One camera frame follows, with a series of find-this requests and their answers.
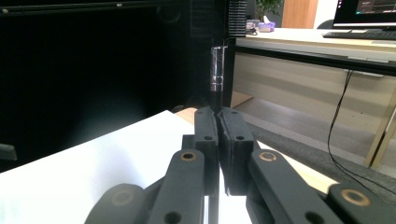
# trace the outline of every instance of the small box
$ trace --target small box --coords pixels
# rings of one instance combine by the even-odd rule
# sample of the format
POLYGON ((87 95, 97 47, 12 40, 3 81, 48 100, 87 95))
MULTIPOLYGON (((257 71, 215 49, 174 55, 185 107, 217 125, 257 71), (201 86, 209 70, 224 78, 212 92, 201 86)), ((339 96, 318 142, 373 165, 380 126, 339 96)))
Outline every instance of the small box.
POLYGON ((259 22, 259 31, 261 33, 269 33, 273 32, 275 29, 275 23, 270 21, 268 23, 265 22, 259 22))

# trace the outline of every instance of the desk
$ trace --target desk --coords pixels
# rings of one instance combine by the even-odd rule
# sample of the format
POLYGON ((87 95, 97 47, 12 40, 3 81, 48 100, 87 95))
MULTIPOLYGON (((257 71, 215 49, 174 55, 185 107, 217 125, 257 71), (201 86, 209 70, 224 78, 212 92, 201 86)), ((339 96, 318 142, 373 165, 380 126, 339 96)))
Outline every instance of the desk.
POLYGON ((332 120, 344 88, 344 69, 386 75, 355 75, 337 120, 375 136, 356 160, 377 167, 396 127, 390 125, 396 106, 396 41, 323 38, 327 32, 276 29, 238 38, 234 90, 332 120), (383 133, 386 137, 381 142, 383 133))
MULTIPOLYGON (((182 135, 193 133, 193 126, 180 118, 191 120, 193 112, 175 116, 164 111, 0 174, 0 223, 83 223, 111 187, 149 186, 165 174, 173 153, 181 148, 182 135)), ((293 165, 311 185, 319 183, 321 190, 335 183, 299 162, 293 165)), ((219 215, 220 223, 248 223, 245 197, 221 195, 219 215)))

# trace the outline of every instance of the white desk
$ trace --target white desk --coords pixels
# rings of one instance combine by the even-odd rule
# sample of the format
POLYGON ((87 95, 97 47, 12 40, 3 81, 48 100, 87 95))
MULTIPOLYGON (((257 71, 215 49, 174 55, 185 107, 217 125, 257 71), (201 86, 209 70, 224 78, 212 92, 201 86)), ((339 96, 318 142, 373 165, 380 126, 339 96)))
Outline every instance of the white desk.
MULTIPOLYGON (((194 110, 187 110, 191 118, 194 110)), ((0 223, 83 223, 100 197, 120 183, 149 186, 163 177, 186 120, 164 111, 114 133, 0 174, 0 223)), ((293 161, 312 185, 335 183, 293 161)), ((220 223, 249 223, 245 197, 220 195, 220 223)))
POLYGON ((258 33, 238 38, 237 46, 297 50, 356 58, 372 58, 396 62, 396 41, 323 38, 334 30, 276 29, 272 33, 258 33))

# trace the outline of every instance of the wall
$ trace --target wall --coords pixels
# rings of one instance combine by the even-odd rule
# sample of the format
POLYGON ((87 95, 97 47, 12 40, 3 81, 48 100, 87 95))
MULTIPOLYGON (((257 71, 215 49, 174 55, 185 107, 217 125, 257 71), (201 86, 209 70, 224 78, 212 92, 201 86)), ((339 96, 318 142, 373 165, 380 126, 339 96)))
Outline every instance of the wall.
POLYGON ((314 28, 317 28, 324 21, 334 19, 338 0, 318 0, 317 15, 315 17, 314 28))

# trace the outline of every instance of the keyboard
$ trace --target keyboard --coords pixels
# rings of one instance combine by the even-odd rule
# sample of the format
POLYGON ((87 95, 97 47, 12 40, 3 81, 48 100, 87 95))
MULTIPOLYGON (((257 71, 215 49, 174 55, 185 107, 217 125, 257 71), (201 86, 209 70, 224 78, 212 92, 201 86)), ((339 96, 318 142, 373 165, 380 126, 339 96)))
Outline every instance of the keyboard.
POLYGON ((364 32, 364 33, 341 33, 329 32, 323 36, 324 38, 343 38, 343 39, 372 39, 372 40, 396 40, 396 32, 364 32))

